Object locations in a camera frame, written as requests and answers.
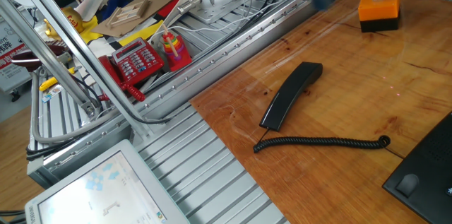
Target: red telephone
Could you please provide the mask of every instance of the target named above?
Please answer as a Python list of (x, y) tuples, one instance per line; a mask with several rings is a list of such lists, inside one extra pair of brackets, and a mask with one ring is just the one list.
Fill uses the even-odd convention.
[(165, 62), (143, 38), (123, 46), (115, 51), (112, 61), (107, 56), (99, 61), (122, 90), (127, 90), (138, 101), (144, 101), (145, 95), (134, 87), (163, 67)]

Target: black coiled cord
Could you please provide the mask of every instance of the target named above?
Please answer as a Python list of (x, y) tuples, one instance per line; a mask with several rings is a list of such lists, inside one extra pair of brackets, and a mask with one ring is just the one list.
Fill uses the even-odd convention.
[(365, 141), (350, 138), (314, 138), (303, 136), (285, 136), (279, 138), (270, 138), (259, 141), (254, 147), (254, 153), (270, 146), (280, 146), (285, 144), (300, 144), (308, 146), (344, 146), (360, 149), (382, 149), (391, 143), (389, 136), (380, 136), (375, 141)]

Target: metal pipe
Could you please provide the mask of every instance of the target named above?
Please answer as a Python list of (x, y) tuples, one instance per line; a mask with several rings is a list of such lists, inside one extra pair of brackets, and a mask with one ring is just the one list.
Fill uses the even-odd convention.
[(96, 119), (95, 121), (90, 122), (89, 124), (86, 124), (85, 126), (72, 131), (70, 133), (61, 135), (61, 136), (54, 136), (51, 138), (42, 137), (41, 133), (38, 129), (38, 116), (39, 116), (39, 105), (38, 102), (39, 99), (39, 78), (35, 72), (30, 73), (32, 77), (32, 87), (31, 87), (31, 94), (32, 94), (32, 102), (31, 102), (31, 123), (30, 123), (30, 133), (31, 136), (40, 143), (58, 143), (67, 141), (73, 137), (80, 136), (91, 129), (95, 129), (96, 127), (102, 125), (103, 123), (107, 122), (111, 118), (118, 115), (117, 110), (112, 110), (109, 113), (107, 113), (105, 116), (101, 117), (100, 119)]
[(88, 114), (94, 114), (95, 106), (91, 101), (89, 94), (72, 79), (72, 75), (59, 63), (55, 53), (53, 53), (53, 51), (45, 44), (10, 0), (0, 0), (0, 14), (15, 30), (22, 41), (26, 43), (27, 47), (30, 48), (47, 69), (54, 74), (77, 104), (84, 107), (84, 110)]
[(135, 107), (130, 103), (121, 88), (116, 84), (104, 66), (91, 52), (77, 30), (67, 20), (64, 13), (57, 6), (54, 0), (33, 0), (36, 7), (42, 12), (52, 27), (67, 44), (74, 56), (85, 67), (88, 73), (94, 78), (96, 83), (107, 94), (110, 100), (117, 106), (117, 109), (124, 115), (135, 132), (145, 138), (152, 133), (145, 124), (137, 122), (132, 116), (142, 118)]

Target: black telephone handset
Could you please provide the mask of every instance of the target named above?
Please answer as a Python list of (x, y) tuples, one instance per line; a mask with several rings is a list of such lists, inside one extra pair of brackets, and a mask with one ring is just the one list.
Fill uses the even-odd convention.
[(323, 65), (303, 61), (285, 80), (262, 117), (259, 126), (279, 131), (295, 100), (310, 84), (319, 79)]
[[(290, 108), (295, 100), (302, 94), (310, 84), (315, 83), (323, 71), (322, 64), (302, 62), (284, 81), (280, 90), (272, 99), (266, 113), (262, 117), (259, 126), (274, 131), (279, 131)], [(361, 149), (381, 149), (391, 143), (388, 136), (380, 136), (375, 141), (356, 140), (351, 138), (336, 137), (306, 137), (306, 136), (284, 136), (278, 138), (261, 140), (253, 147), (254, 153), (258, 153), (270, 146), (281, 146), (287, 144), (309, 145), (309, 146), (345, 146)]]

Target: metal bar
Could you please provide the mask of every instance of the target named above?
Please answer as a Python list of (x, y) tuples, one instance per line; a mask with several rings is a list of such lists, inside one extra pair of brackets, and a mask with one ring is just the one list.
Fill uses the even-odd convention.
[(54, 74), (60, 84), (70, 92), (79, 105), (91, 103), (90, 98), (72, 79), (71, 74), (59, 63), (57, 56), (33, 30), (32, 26), (10, 0), (0, 0), (0, 14), (8, 21), (8, 24), (15, 30), (22, 41), (26, 43), (27, 47)]
[(122, 92), (113, 78), (105, 70), (104, 66), (95, 57), (77, 30), (67, 20), (54, 0), (33, 0), (36, 7), (50, 22), (60, 38), (67, 44), (79, 62), (90, 73), (94, 80), (109, 96), (118, 110), (124, 115), (136, 133), (145, 138), (152, 131), (143, 123), (137, 122), (133, 117), (142, 119), (135, 107)]

